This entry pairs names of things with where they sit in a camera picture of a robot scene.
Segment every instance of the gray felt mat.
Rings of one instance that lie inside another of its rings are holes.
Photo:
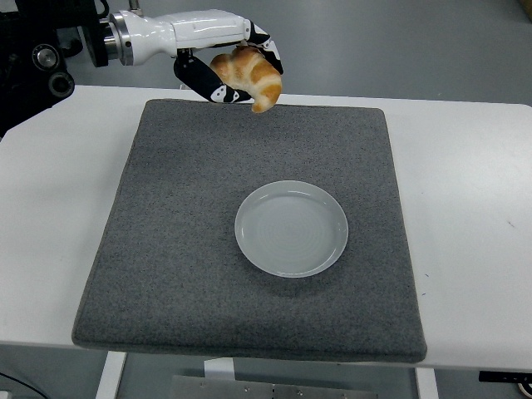
[[[309,278],[240,252],[242,201],[302,180],[349,240]],[[426,354],[386,120],[364,108],[146,104],[76,317],[74,343],[128,352],[417,362]]]

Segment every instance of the white table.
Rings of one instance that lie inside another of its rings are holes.
[[[0,343],[73,347],[81,293],[151,98],[199,99],[78,86],[0,142]],[[530,372],[532,109],[290,95],[280,102],[384,110],[428,345],[421,365]]]

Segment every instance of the fake croissant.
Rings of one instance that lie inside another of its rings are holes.
[[[260,113],[275,105],[283,85],[279,72],[254,47],[236,47],[231,54],[219,54],[210,63],[221,81],[244,90],[255,99],[251,111]]]

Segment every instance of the gray floor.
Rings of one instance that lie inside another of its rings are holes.
[[[0,0],[0,9],[7,11],[12,3]],[[109,4],[112,11],[127,8],[126,0]],[[517,0],[272,0],[261,7],[243,0],[153,0],[141,5],[152,17],[215,7],[253,20],[277,43],[285,93],[532,106],[532,23]],[[224,51],[229,49],[205,50],[199,57],[208,62]],[[162,55],[144,66],[113,61],[95,69],[84,52],[69,59],[68,67],[82,85],[176,88],[180,84],[173,60]],[[0,372],[30,382],[54,399],[94,397],[104,360],[103,352],[0,346]],[[165,397],[172,373],[200,375],[202,361],[130,356],[120,397]],[[240,379],[324,386],[348,381],[353,389],[366,379],[384,390],[380,397],[394,390],[399,390],[396,398],[416,397],[411,373],[403,373],[404,369],[235,363]],[[476,372],[438,370],[440,398],[522,397],[514,385],[479,383],[477,377]],[[17,389],[16,398],[32,397],[0,377],[0,389],[5,388]]]

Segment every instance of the robotic hand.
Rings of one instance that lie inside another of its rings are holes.
[[[270,36],[248,19],[220,10],[181,12],[158,18],[120,11],[110,15],[107,52],[123,65],[140,65],[156,53],[175,57],[175,75],[203,98],[237,102],[251,98],[225,85],[193,52],[242,44],[257,47],[279,73],[281,60]]]
[[[209,101],[238,102],[250,96],[225,85],[195,57],[202,48],[257,47],[283,73],[270,36],[238,15],[209,10],[150,18],[132,0],[130,11],[109,14],[107,1],[100,1],[105,8],[100,13],[95,0],[16,0],[17,12],[0,12],[0,137],[74,92],[65,63],[72,47],[66,48],[58,34],[68,29],[78,35],[81,47],[77,27],[82,27],[95,67],[108,65],[110,59],[137,66],[157,53],[175,58],[175,75]]]

